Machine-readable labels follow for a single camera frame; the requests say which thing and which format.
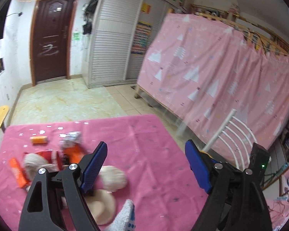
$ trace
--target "door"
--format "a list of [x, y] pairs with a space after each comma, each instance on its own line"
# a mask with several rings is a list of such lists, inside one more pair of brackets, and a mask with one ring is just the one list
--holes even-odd
[[74, 0], [39, 1], [31, 56], [36, 82], [67, 75], [73, 3]]
[[[165, 0], [144, 0], [143, 2], [151, 6], [148, 14], [141, 12], [138, 18], [138, 21], [152, 26], [151, 35], [147, 41], [148, 49], [163, 24], [168, 8], [176, 8]], [[126, 79], [138, 78], [144, 56], [144, 54], [130, 55]]]
[[141, 0], [104, 0], [93, 41], [89, 86], [124, 80]]

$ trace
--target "tile floor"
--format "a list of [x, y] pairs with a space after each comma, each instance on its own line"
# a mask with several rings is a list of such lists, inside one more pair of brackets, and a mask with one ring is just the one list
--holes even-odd
[[186, 138], [177, 137], [177, 127], [144, 99], [135, 99], [131, 86], [88, 89], [82, 78], [40, 84], [22, 91], [11, 125], [155, 114], [183, 150]]

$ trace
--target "door threshold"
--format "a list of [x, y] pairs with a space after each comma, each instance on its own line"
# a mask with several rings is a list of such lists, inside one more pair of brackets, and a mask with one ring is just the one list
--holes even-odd
[[46, 83], [46, 82], [55, 82], [55, 81], [64, 80], [64, 79], [66, 79], [66, 76], [55, 77], [55, 78], [39, 81], [36, 83], [36, 85]]

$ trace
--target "brown door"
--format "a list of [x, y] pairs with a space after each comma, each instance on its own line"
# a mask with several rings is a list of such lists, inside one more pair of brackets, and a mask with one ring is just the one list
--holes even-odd
[[39, 1], [31, 56], [36, 82], [66, 76], [73, 2], [74, 0]]

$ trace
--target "screw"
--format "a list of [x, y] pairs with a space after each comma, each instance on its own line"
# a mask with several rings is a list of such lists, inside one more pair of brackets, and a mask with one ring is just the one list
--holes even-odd
[[45, 168], [40, 168], [40, 169], [39, 169], [39, 174], [42, 175], [42, 174], [44, 174], [45, 172], [46, 172], [46, 169], [45, 169]]
[[69, 165], [69, 169], [70, 170], [75, 170], [78, 167], [78, 165], [76, 163], [72, 163], [71, 165]]
[[214, 164], [214, 167], [215, 167], [216, 169], [222, 169], [222, 168], [223, 168], [223, 165], [222, 165], [221, 163], [215, 163], [215, 164]]
[[245, 173], [250, 176], [250, 175], [253, 174], [253, 171], [248, 168], [248, 169], [245, 170]]

